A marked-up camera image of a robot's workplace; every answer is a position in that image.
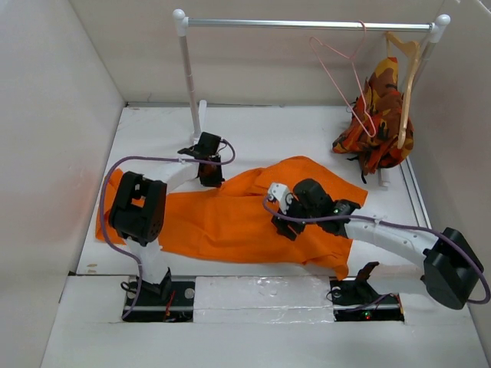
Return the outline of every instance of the pink hanger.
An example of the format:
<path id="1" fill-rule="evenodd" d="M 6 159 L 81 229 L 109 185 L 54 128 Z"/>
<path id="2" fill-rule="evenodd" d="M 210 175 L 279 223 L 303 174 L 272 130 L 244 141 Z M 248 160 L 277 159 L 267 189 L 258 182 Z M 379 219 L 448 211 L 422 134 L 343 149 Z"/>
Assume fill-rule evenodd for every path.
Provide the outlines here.
<path id="1" fill-rule="evenodd" d="M 353 116 L 355 117 L 356 120 L 358 120 L 358 122 L 360 123 L 361 127 L 363 128 L 363 130 L 365 131 L 365 133 L 370 137 L 370 138 L 373 138 L 375 136 L 375 134 L 377 133 L 377 130 L 375 128 L 375 124 L 374 124 L 374 121 L 371 119 L 371 116 L 370 114 L 367 112 L 367 101 L 365 100 L 365 96 L 364 96 L 364 92 L 363 92 L 363 89 L 361 88 L 361 84 L 360 84 L 360 79 L 358 78 L 358 73 L 356 72 L 356 68 L 354 67 L 354 59 L 356 57 L 356 54 L 358 53 L 358 50 L 360 50 L 361 48 L 361 45 L 365 42 L 365 38 L 367 37 L 367 28 L 365 27 L 365 23 L 363 23 L 362 21 L 359 21 L 361 23 L 361 25 L 363 26 L 363 31 L 364 31 L 364 34 L 363 34 L 363 38 L 361 39 L 361 42 L 360 44 L 358 45 L 358 47 L 356 48 L 356 50 L 354 51 L 354 53 L 351 55 L 351 56 L 346 56 L 345 54 L 342 54 L 341 52 L 339 52 L 338 50 L 336 50 L 335 48 L 329 46 L 328 44 L 325 44 L 323 43 L 321 40 L 319 40 L 318 38 L 316 37 L 310 37 L 309 40 L 308 40 L 308 43 L 310 44 L 310 47 L 311 49 L 313 50 L 313 52 L 315 53 L 315 56 L 317 56 L 317 59 L 319 60 L 319 62 L 321 63 L 322 67 L 324 68 L 325 72 L 328 74 L 329 78 L 331 78 L 331 81 L 332 83 L 334 84 L 334 86 L 336 87 L 336 89 L 338 90 L 339 94 L 341 95 L 341 97 L 343 97 L 343 100 L 344 102 L 346 103 L 346 105 L 350 108 L 351 112 L 353 113 Z M 321 57 L 319 56 L 317 50 L 315 50 L 315 47 L 314 45 L 312 44 L 312 40 L 316 40 L 321 46 L 324 46 L 332 51 L 334 51 L 336 54 L 342 56 L 343 58 L 345 59 L 348 59 L 350 62 L 351 62 L 351 67 L 353 68 L 353 72 L 354 72 L 354 76 L 356 77 L 356 82 L 358 84 L 358 89 L 360 90 L 360 95 L 361 95 L 361 99 L 363 100 L 363 111 L 364 111 L 364 114 L 368 117 L 368 119 L 370 120 L 370 123 L 371 123 L 371 127 L 374 131 L 373 134 L 370 134 L 367 130 L 367 128 L 364 127 L 363 125 L 363 122 L 360 120 L 360 118 L 358 117 L 358 115 L 354 112 L 353 110 L 353 107 L 351 107 L 350 103 L 348 102 L 348 100 L 346 100 L 346 97 L 343 95 L 343 93 L 341 92 L 341 89 L 339 88 L 338 84 L 336 84 L 336 81 L 334 80 L 334 78 L 331 76 L 331 73 L 329 73 L 329 70 L 326 68 L 326 66 L 324 65 L 324 62 L 322 61 Z"/>

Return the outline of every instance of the white rack pole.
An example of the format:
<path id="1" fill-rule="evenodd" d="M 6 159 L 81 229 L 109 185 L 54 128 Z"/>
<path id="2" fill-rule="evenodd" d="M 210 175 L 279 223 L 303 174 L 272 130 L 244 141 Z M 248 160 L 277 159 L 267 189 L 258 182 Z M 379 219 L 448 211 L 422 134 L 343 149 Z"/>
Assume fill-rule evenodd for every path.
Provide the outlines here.
<path id="1" fill-rule="evenodd" d="M 187 93 L 189 94 L 189 105 L 191 106 L 191 117 L 193 118 L 194 133 L 193 140 L 197 141 L 201 135 L 201 125 L 199 124 L 198 103 L 194 90 L 193 73 L 191 71 L 191 61 L 189 59 L 189 49 L 187 47 L 187 21 L 188 18 L 184 11 L 180 9 L 174 10 L 174 21 L 176 22 L 177 35 L 183 55 L 184 74 L 186 76 Z"/>
<path id="2" fill-rule="evenodd" d="M 450 16 L 446 14 L 439 15 L 436 19 L 433 28 L 431 29 L 428 42 L 421 53 L 420 65 L 417 68 L 416 74 L 413 79 L 413 86 L 416 84 L 417 80 L 420 78 L 423 69 L 426 66 L 430 56 L 433 53 L 433 49 L 437 45 L 438 41 L 442 38 L 445 28 L 450 24 Z"/>

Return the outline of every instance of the orange shirt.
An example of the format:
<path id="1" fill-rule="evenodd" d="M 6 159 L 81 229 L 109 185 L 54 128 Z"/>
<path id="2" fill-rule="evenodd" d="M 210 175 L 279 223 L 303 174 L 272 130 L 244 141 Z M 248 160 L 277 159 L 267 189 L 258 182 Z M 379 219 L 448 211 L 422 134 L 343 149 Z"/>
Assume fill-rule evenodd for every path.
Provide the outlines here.
<path id="1" fill-rule="evenodd" d="M 105 221 L 123 173 L 110 178 L 104 203 Z M 318 181 L 334 200 L 364 204 L 367 192 L 336 176 L 307 157 L 285 159 L 267 168 L 252 169 L 225 181 L 221 188 L 205 192 L 171 193 L 159 243 L 164 251 L 193 258 L 235 263 L 314 263 L 334 269 L 338 278 L 348 276 L 351 240 L 308 225 L 291 241 L 276 233 L 272 215 L 262 200 L 272 182 L 292 189 L 303 179 Z M 107 226 L 115 243 L 123 244 Z M 97 217 L 96 237 L 103 240 Z"/>

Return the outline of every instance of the clothes hanger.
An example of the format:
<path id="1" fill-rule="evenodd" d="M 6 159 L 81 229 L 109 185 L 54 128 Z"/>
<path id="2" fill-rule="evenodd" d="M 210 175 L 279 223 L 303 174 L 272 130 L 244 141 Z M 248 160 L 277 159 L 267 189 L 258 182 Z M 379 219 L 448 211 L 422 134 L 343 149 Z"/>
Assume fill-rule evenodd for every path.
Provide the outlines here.
<path id="1" fill-rule="evenodd" d="M 414 75 L 417 72 L 417 67 L 420 64 L 420 44 L 416 41 L 402 42 L 392 32 L 385 34 L 387 42 L 387 55 L 390 57 L 390 43 L 402 51 L 407 56 L 409 64 L 406 74 L 406 89 L 404 91 L 404 99 L 402 103 L 402 112 L 400 115 L 399 137 L 397 140 L 397 148 L 400 150 L 406 140 L 407 120 L 409 119 L 409 106 L 411 101 L 411 90 L 413 88 Z"/>

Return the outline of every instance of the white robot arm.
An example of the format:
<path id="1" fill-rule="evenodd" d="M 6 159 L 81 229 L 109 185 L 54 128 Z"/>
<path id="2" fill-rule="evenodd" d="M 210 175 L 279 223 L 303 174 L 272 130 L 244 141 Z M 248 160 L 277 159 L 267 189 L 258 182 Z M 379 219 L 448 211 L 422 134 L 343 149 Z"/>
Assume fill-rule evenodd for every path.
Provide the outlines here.
<path id="1" fill-rule="evenodd" d="M 278 212 L 269 209 L 267 201 L 278 202 Z M 358 214 L 357 203 L 333 201 L 313 179 L 302 180 L 293 191 L 282 184 L 271 184 L 265 207 L 273 214 L 277 232 L 291 240 L 310 223 L 333 235 L 368 242 L 406 258 L 424 273 L 422 280 L 428 294 L 448 308 L 462 309 L 477 281 L 484 281 L 482 264 L 457 230 L 447 228 L 440 234 Z M 483 284 L 486 298 L 479 302 L 489 299 L 487 284 Z"/>

